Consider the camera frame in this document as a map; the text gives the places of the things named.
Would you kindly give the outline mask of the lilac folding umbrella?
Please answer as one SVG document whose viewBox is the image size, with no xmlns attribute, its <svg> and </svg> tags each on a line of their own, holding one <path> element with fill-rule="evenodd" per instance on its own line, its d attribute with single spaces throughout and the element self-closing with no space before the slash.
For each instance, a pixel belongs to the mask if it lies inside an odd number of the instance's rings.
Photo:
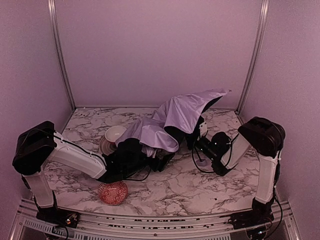
<svg viewBox="0 0 320 240">
<path fill-rule="evenodd" d="M 142 152 L 155 157 L 160 150 L 176 153 L 187 134 L 199 127 L 202 113 L 226 95 L 222 88 L 174 96 L 161 104 L 151 116 L 135 120 L 116 146 L 127 139 L 137 139 Z"/>
</svg>

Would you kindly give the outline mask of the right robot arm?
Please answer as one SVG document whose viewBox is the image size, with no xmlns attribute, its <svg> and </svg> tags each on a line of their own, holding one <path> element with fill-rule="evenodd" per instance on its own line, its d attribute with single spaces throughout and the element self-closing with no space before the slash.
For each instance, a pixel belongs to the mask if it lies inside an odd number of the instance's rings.
<svg viewBox="0 0 320 240">
<path fill-rule="evenodd" d="M 234 138 L 220 131 L 208 139 L 197 130 L 185 139 L 191 153 L 202 152 L 211 161 L 212 172 L 219 176 L 233 170 L 248 149 L 254 148 L 258 154 L 259 177 L 251 207 L 256 216 L 266 215 L 275 201 L 286 132 L 281 125 L 258 116 L 242 124 L 237 131 Z"/>
</svg>

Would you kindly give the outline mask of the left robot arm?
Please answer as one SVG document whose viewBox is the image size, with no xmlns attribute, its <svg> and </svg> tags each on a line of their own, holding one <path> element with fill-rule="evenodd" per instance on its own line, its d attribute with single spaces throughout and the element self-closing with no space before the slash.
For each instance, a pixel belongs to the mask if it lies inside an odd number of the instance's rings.
<svg viewBox="0 0 320 240">
<path fill-rule="evenodd" d="M 44 121 L 22 133 L 12 161 L 31 189 L 39 212 L 48 215 L 55 215 L 60 209 L 44 174 L 47 162 L 63 164 L 101 183 L 111 184 L 130 178 L 146 166 L 157 171 L 169 161 L 169 156 L 159 159 L 157 151 L 174 154 L 181 143 L 179 130 L 173 126 L 158 122 L 133 124 L 116 140 L 113 153 L 97 154 L 64 139 L 54 127 L 51 121 Z"/>
</svg>

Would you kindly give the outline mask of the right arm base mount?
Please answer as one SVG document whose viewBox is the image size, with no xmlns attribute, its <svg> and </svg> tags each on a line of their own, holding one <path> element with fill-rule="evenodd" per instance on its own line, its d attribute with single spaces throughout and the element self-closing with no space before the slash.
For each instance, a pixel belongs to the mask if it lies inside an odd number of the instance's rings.
<svg viewBox="0 0 320 240">
<path fill-rule="evenodd" d="M 258 211 L 247 210 L 242 212 L 233 213 L 228 219 L 228 223 L 232 224 L 235 230 L 242 228 L 249 228 L 265 223 L 272 223 L 274 215 L 271 211 L 266 214 L 261 214 Z"/>
</svg>

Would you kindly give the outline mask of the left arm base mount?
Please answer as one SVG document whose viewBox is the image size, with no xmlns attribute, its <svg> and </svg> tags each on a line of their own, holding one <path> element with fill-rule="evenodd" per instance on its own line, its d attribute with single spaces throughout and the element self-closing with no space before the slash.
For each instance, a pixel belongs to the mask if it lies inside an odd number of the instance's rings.
<svg viewBox="0 0 320 240">
<path fill-rule="evenodd" d="M 80 220 L 80 213 L 65 209 L 57 211 L 39 211 L 36 218 L 62 227 L 76 228 Z"/>
</svg>

